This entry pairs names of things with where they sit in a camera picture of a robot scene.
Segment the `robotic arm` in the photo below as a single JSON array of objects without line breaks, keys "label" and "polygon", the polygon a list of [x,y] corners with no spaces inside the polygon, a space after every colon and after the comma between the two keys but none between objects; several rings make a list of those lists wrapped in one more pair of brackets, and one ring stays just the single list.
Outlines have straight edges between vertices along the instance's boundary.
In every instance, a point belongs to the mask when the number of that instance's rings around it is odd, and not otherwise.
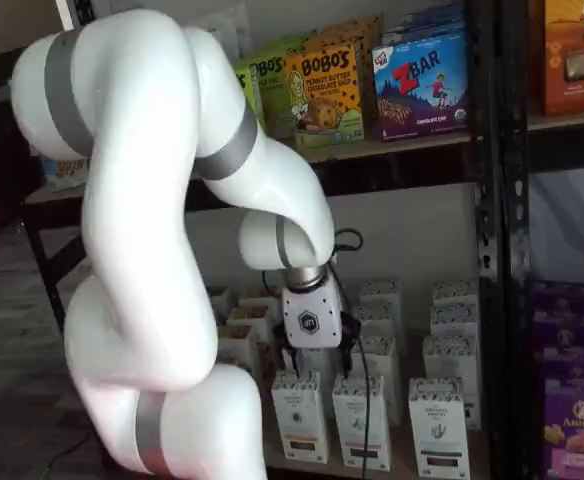
[{"label": "robotic arm", "polygon": [[156,12],[36,42],[15,68],[12,105],[47,156],[92,158],[82,235],[94,276],[70,303],[65,346],[112,457],[144,473],[265,480],[259,393],[242,370],[214,366],[216,325],[183,205],[196,168],[220,199],[254,210],[241,254],[285,270],[289,342],[334,347],[334,227],[312,169],[264,135],[216,40]]}]

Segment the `gray joint band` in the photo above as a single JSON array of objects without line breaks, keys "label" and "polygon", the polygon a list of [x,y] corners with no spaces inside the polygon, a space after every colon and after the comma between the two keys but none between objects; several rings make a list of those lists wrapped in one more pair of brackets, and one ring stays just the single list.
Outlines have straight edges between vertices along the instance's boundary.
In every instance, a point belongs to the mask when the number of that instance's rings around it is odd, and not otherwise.
[{"label": "gray joint band", "polygon": [[279,251],[279,257],[285,268],[292,268],[288,252],[285,250],[285,217],[276,216],[276,248]]},{"label": "gray joint band", "polygon": [[197,157],[195,167],[205,180],[223,180],[243,166],[254,144],[258,127],[252,108],[245,102],[243,118],[235,134],[221,150],[207,157]]},{"label": "gray joint band", "polygon": [[148,472],[170,475],[161,445],[161,414],[166,394],[141,392],[136,407],[136,448]]},{"label": "gray joint band", "polygon": [[63,32],[52,41],[45,59],[45,96],[59,135],[76,153],[89,157],[94,138],[83,121],[72,90],[72,54],[80,29]]}]

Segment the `gray floor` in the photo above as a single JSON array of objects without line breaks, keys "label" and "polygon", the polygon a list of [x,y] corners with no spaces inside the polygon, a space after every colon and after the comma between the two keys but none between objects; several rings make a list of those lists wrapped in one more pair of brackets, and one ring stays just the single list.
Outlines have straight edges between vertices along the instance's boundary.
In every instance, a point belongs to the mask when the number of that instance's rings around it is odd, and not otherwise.
[{"label": "gray floor", "polygon": [[[49,253],[75,233],[47,234]],[[66,301],[88,270],[82,265],[62,282]],[[0,480],[41,478],[54,455],[88,431],[27,239],[16,228],[8,228],[0,234]],[[100,471],[99,450],[91,438],[56,463],[46,478],[116,477]]]}]

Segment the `white tea box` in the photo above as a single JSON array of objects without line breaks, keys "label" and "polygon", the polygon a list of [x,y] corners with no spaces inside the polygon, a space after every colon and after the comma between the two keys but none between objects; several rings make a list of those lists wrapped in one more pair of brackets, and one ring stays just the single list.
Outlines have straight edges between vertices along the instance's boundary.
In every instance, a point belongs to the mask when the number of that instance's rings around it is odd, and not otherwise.
[{"label": "white tea box", "polygon": [[476,305],[447,303],[430,307],[432,335],[463,335],[479,338],[479,318]]},{"label": "white tea box", "polygon": [[[279,292],[275,287],[270,288],[273,293]],[[281,299],[271,296],[265,288],[248,288],[239,297],[239,307],[268,307],[274,325],[283,321]]]},{"label": "white tea box", "polygon": [[425,337],[423,361],[428,378],[460,378],[466,426],[481,429],[481,394],[476,340],[472,337]]},{"label": "white tea box", "polygon": [[432,303],[467,303],[479,308],[479,281],[477,279],[455,280],[435,283],[432,288]]},{"label": "white tea box", "polygon": [[395,278],[366,280],[363,282],[359,295],[361,305],[375,305],[379,301],[386,303],[392,311],[397,348],[401,354],[405,355],[407,353],[407,342],[401,310],[401,282]]},{"label": "white tea box", "polygon": [[283,451],[288,459],[328,461],[320,376],[318,372],[305,372],[297,378],[295,373],[281,370],[274,379],[272,398]]},{"label": "white tea box", "polygon": [[[390,425],[399,425],[403,413],[401,402],[401,376],[394,337],[363,337],[363,351],[368,364],[368,374],[382,376],[385,384],[385,403]],[[363,376],[361,346],[352,349],[352,374]]]},{"label": "white tea box", "polygon": [[249,325],[222,325],[217,328],[218,363],[237,365],[246,370],[261,387],[261,366],[256,347],[256,332]]},{"label": "white tea box", "polygon": [[230,287],[205,287],[210,304],[216,317],[217,325],[224,325],[230,316],[230,311],[234,307],[234,295]]},{"label": "white tea box", "polygon": [[390,304],[358,305],[352,307],[352,316],[361,322],[361,336],[394,338],[394,317]]},{"label": "white tea box", "polygon": [[412,378],[410,417],[418,476],[468,480],[470,460],[461,382]]},{"label": "white tea box", "polygon": [[[370,425],[368,435],[367,467],[390,471],[390,430],[384,400],[383,377],[371,375]],[[361,468],[365,445],[366,385],[365,377],[338,375],[332,391],[336,423],[339,429],[343,462],[348,467]]]}]

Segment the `purple snack box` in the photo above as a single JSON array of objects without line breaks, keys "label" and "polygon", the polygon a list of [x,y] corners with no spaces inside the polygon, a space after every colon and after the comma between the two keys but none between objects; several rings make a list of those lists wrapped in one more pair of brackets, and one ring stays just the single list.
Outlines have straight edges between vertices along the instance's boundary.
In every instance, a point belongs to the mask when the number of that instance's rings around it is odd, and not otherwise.
[{"label": "purple snack box", "polygon": [[543,348],[542,372],[546,378],[584,379],[584,347]]},{"label": "purple snack box", "polygon": [[534,282],[532,304],[536,311],[584,315],[584,283]]},{"label": "purple snack box", "polygon": [[532,335],[537,349],[546,345],[584,346],[584,315],[537,310],[532,320]]},{"label": "purple snack box", "polygon": [[584,380],[545,381],[542,478],[584,480]]}]

